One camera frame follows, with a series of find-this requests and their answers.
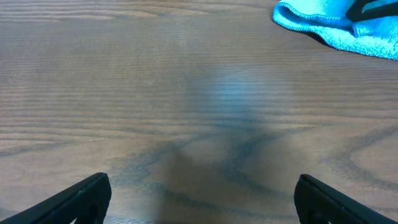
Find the blue microfiber cloth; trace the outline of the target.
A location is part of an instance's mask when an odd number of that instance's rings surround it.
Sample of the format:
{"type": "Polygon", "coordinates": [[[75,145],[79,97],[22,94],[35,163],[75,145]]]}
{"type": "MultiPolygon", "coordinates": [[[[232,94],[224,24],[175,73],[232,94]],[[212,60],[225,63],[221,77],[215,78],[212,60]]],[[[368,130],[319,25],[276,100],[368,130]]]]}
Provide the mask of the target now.
{"type": "MultiPolygon", "coordinates": [[[[364,9],[397,1],[374,1],[364,9]]],[[[318,35],[338,50],[397,60],[397,15],[352,22],[346,11],[351,0],[283,0],[273,10],[273,21],[289,30],[318,35]]]]}

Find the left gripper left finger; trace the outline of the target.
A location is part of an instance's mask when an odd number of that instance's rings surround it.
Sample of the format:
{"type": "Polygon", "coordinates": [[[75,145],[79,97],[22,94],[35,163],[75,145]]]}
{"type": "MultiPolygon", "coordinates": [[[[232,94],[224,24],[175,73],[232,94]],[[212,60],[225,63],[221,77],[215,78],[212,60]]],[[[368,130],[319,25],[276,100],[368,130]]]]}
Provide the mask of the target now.
{"type": "Polygon", "coordinates": [[[110,200],[109,177],[98,172],[1,224],[102,224],[110,200]]]}

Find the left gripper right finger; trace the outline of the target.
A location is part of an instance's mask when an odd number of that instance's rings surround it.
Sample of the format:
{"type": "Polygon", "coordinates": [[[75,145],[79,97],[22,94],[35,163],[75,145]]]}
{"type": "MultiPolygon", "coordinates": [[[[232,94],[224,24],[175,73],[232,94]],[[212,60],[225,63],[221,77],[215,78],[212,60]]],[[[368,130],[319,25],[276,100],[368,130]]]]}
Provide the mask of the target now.
{"type": "Polygon", "coordinates": [[[298,179],[294,204],[301,224],[397,224],[308,174],[298,179]]]}

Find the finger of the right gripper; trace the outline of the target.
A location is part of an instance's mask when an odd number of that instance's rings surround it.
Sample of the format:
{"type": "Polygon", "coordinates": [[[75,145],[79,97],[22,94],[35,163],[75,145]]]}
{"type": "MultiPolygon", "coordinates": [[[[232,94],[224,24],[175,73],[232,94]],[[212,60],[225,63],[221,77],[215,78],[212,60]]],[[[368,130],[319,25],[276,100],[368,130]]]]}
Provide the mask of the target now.
{"type": "Polygon", "coordinates": [[[360,22],[397,15],[397,2],[364,9],[367,4],[374,1],[375,0],[355,0],[351,7],[346,11],[346,17],[352,22],[360,22]]]}

